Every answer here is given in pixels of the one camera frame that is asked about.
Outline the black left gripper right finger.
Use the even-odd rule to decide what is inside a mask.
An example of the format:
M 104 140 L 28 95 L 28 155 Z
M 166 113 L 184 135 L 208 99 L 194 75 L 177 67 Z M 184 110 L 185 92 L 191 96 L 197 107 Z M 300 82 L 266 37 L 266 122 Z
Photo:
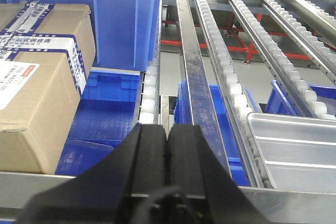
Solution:
M 176 124 L 169 133 L 171 185 L 186 197 L 194 223 L 269 223 L 215 157 L 199 126 Z

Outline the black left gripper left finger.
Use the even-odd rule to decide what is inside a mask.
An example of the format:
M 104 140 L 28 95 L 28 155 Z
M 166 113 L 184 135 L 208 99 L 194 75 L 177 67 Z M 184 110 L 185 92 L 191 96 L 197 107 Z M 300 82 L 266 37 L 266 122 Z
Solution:
M 77 177 L 33 196 L 17 223 L 163 223 L 149 196 L 164 186 L 165 131 L 138 124 Z

